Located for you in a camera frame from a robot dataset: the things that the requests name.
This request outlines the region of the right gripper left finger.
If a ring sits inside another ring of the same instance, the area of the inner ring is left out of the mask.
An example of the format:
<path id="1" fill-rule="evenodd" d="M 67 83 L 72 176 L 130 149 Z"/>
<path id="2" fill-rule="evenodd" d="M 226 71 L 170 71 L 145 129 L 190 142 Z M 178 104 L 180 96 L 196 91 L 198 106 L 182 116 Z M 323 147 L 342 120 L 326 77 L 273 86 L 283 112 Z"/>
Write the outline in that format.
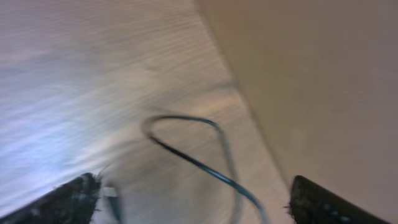
<path id="1" fill-rule="evenodd" d="M 100 188 L 97 176 L 82 174 L 1 217 L 1 224 L 90 224 Z"/>

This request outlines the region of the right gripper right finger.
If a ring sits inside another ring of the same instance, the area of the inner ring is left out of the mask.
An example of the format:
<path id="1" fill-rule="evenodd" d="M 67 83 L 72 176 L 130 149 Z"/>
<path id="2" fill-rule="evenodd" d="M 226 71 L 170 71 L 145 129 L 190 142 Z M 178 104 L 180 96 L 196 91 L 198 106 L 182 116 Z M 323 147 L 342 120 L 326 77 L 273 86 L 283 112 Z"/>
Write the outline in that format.
<path id="1" fill-rule="evenodd" d="M 296 224 L 388 224 L 302 175 L 294 178 L 287 208 Z"/>

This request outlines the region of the black USB cable long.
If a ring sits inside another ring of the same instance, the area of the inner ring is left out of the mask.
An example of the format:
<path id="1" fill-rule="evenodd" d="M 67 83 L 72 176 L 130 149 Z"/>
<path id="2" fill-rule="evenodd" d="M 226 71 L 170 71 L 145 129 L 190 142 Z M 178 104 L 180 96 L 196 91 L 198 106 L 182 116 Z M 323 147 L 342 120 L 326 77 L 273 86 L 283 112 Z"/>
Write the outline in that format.
<path id="1" fill-rule="evenodd" d="M 240 185 L 229 141 L 214 121 L 179 114 L 153 115 L 143 120 L 140 131 L 137 147 L 124 146 L 126 157 L 115 161 L 104 185 L 110 213 L 117 223 L 139 221 L 138 212 L 145 209 L 171 220 L 189 199 L 197 199 L 201 208 L 178 221 L 200 221 L 205 205 L 215 207 L 210 196 L 222 198 L 221 183 L 234 190 L 224 196 L 232 208 L 228 223 L 243 222 L 246 202 L 256 209 L 260 223 L 269 222 L 262 203 Z M 194 143 L 205 146 L 206 152 L 219 146 L 227 169 L 217 171 L 189 156 Z"/>

